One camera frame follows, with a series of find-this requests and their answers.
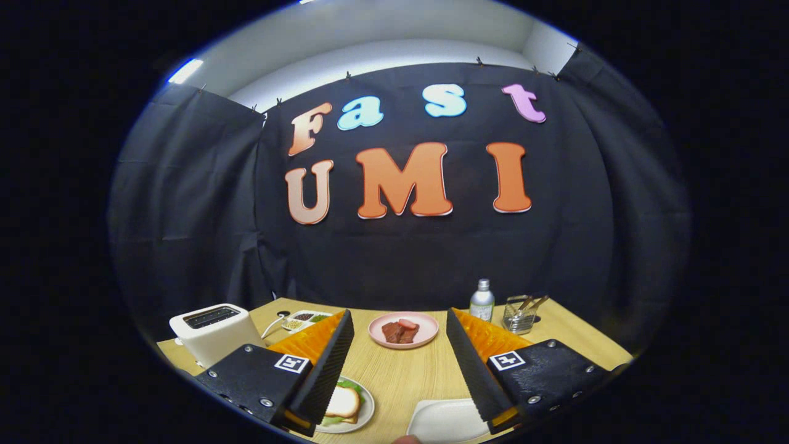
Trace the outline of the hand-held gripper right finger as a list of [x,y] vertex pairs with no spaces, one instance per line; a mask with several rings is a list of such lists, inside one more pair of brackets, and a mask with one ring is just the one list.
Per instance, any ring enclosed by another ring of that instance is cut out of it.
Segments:
[[446,335],[475,408],[493,435],[546,421],[613,377],[559,340],[533,343],[454,307],[446,312]]

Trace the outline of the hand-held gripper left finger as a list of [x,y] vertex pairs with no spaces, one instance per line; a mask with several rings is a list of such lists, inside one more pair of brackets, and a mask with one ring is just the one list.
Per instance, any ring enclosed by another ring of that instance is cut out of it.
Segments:
[[194,379],[266,427],[312,437],[353,337],[352,312],[343,310],[268,348],[241,345]]

